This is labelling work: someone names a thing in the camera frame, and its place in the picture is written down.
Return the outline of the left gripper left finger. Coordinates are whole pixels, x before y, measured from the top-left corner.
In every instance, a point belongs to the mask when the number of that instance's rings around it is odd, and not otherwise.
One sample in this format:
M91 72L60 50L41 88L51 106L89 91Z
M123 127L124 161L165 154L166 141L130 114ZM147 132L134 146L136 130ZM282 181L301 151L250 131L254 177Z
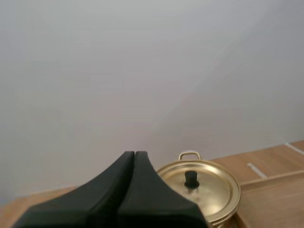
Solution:
M86 184L46 202L31 206L16 228L106 228L115 224L133 175L134 152L124 152L112 165Z

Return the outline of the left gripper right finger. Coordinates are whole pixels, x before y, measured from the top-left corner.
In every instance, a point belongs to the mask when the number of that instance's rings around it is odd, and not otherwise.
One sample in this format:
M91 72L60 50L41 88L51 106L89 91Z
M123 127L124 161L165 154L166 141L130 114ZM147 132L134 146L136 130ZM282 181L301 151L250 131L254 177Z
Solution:
M205 228L194 202L172 190L154 170L147 152L136 152L131 182L117 212L119 228Z

